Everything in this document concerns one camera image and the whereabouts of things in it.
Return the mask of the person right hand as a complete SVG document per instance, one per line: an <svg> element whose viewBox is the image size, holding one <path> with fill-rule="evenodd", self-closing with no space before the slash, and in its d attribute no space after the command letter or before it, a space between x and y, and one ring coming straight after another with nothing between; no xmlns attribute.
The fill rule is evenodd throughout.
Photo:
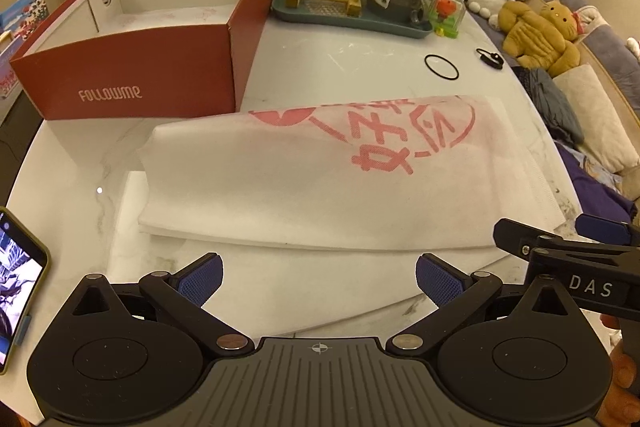
<svg viewBox="0 0 640 427"><path fill-rule="evenodd" d="M602 402L597 421L604 427L631 427L640 421L639 398L629 391L637 378L637 364L625 352L624 338L610 354L613 377L608 394Z"/></svg>

